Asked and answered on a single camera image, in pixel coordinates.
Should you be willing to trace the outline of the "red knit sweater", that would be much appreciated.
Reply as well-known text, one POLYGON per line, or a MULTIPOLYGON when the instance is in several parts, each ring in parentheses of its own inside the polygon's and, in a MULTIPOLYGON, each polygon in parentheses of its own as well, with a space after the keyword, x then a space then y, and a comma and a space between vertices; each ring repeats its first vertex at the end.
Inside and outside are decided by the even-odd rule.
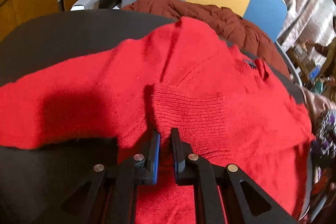
POLYGON ((298 104, 262 59, 181 18, 113 50, 77 57, 1 88, 1 145, 22 149, 116 138, 118 158, 161 135, 159 182, 139 191, 137 223, 194 223, 193 193, 173 184, 170 131, 211 163, 238 165, 291 216, 303 207, 313 140, 298 104))

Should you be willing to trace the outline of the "leopard print purple garment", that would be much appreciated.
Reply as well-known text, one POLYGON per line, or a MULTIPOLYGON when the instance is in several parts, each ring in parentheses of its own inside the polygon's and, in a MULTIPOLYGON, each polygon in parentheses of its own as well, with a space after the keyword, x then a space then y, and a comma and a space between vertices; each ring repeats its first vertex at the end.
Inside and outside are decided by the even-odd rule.
POLYGON ((335 110, 323 111, 317 118, 314 128, 315 140, 311 142, 310 151, 319 160, 335 159, 335 110))

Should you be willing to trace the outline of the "rust brown quilted jacket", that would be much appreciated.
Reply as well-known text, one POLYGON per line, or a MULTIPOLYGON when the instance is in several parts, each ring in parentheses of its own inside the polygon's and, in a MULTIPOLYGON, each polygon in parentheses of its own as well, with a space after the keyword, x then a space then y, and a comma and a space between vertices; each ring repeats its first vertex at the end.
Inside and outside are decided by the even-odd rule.
POLYGON ((183 16, 200 20, 208 24, 220 38, 263 59, 285 77, 290 77, 288 67, 270 37, 254 23, 243 19, 227 7, 181 0, 136 0, 122 9, 176 20, 183 16))

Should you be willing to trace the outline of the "beige pink cloth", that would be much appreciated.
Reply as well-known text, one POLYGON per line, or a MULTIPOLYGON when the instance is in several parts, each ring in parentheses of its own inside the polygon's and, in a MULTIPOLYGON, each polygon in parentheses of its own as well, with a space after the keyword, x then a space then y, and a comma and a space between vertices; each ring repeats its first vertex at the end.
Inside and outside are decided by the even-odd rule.
POLYGON ((301 87, 300 89, 303 94, 312 127, 315 127, 318 116, 326 110, 335 110, 335 103, 322 95, 309 91, 305 87, 301 87))

